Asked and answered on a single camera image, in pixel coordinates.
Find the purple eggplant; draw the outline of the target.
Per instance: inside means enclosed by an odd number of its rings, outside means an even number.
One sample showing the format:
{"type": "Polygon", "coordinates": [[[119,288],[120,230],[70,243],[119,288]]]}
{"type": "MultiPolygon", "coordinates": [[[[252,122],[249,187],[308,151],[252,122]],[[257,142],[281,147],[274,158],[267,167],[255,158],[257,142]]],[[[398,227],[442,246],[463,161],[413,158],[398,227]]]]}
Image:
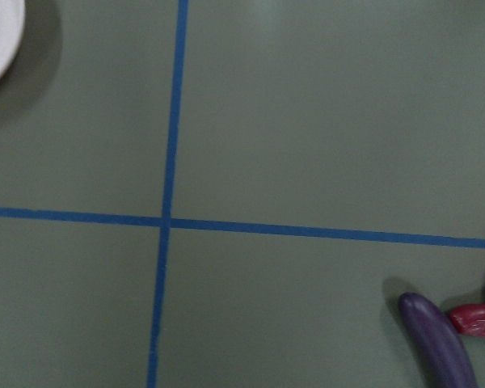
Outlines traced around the purple eggplant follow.
{"type": "Polygon", "coordinates": [[[403,293],[398,299],[403,324],[439,387],[476,387],[473,365],[458,332],[426,297],[403,293]]]}

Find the red chili pepper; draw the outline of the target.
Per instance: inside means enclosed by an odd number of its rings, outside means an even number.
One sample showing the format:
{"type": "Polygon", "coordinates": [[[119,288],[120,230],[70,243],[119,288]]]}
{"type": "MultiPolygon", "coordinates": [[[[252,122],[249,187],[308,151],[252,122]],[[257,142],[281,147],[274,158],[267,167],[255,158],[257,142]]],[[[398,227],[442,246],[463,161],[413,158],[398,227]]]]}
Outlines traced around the red chili pepper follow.
{"type": "Polygon", "coordinates": [[[449,312],[449,318],[458,333],[485,337],[485,303],[459,306],[449,312]]]}

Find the pink plate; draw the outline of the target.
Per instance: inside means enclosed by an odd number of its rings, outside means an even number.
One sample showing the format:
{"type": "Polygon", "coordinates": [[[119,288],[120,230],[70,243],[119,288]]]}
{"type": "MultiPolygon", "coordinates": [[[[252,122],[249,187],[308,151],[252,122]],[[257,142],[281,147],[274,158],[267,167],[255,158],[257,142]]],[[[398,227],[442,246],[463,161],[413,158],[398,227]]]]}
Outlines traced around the pink plate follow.
{"type": "Polygon", "coordinates": [[[0,1],[0,78],[8,70],[19,50],[25,20],[24,0],[0,1]]]}

